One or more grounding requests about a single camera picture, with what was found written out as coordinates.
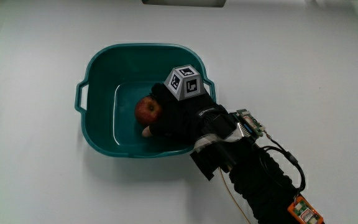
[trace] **cable connector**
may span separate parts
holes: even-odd
[[[298,165],[298,160],[290,152],[287,151],[284,156],[292,163],[292,165]]]

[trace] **black corrugated cable sleeve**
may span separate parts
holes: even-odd
[[[230,171],[229,177],[234,190],[248,201],[259,224],[298,224],[287,211],[293,202],[296,188],[270,155],[262,152],[266,156],[270,175],[282,187],[273,181],[260,165],[259,151],[260,149],[256,149],[243,157]]]

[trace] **fiducial marker cube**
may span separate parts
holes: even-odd
[[[178,101],[206,93],[200,73],[191,65],[172,69],[164,85]]]

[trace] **circuit board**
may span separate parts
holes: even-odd
[[[302,224],[322,224],[322,216],[306,201],[305,198],[299,196],[296,200],[297,204],[292,203],[288,211],[294,216],[299,223]]]
[[[260,124],[249,111],[246,109],[237,110],[237,116],[241,119],[241,123],[247,128],[248,132],[254,139],[262,137],[264,135],[265,127]]]

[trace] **wire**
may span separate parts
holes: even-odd
[[[240,208],[239,204],[236,202],[236,200],[234,199],[233,195],[231,194],[229,187],[227,187],[226,181],[224,180],[223,177],[223,173],[222,173],[222,169],[219,167],[219,172],[221,173],[221,177],[224,183],[224,186],[226,187],[227,192],[229,193],[231,199],[233,200],[233,202],[237,205],[237,208],[240,210],[242,216],[244,216],[244,218],[247,220],[248,224],[251,224],[251,222],[248,220],[247,216],[245,215],[245,213],[242,211],[242,209]]]
[[[303,170],[302,168],[299,166],[299,163],[297,161],[297,159],[295,159],[295,157],[288,151],[286,151],[283,147],[281,147],[281,145],[274,141],[272,139],[272,137],[267,134],[266,131],[264,131],[264,133],[266,134],[266,137],[271,140],[274,144],[276,144],[278,146],[277,147],[274,147],[274,146],[264,146],[264,147],[261,147],[260,150],[261,152],[268,152],[269,150],[274,150],[274,151],[277,151],[281,154],[283,154],[285,156],[286,159],[288,159],[292,165],[294,165],[298,171],[299,171],[299,174],[301,175],[301,184],[297,189],[296,191],[296,194],[294,195],[294,198],[293,198],[293,201],[294,201],[294,205],[296,205],[296,198],[299,196],[299,194],[306,188],[306,180],[305,180],[305,174],[303,173]],[[266,174],[272,179],[274,180],[274,182],[276,182],[276,184],[278,184],[280,187],[284,188],[284,186],[281,185],[281,183],[279,183],[276,179],[274,179],[271,175],[270,175],[270,172],[269,172],[269,168],[267,167],[267,164],[266,164],[266,155],[264,155],[263,157],[261,156],[262,153],[259,154],[259,162],[260,162],[260,165],[262,166],[262,168],[264,169],[264,171],[266,172]]]

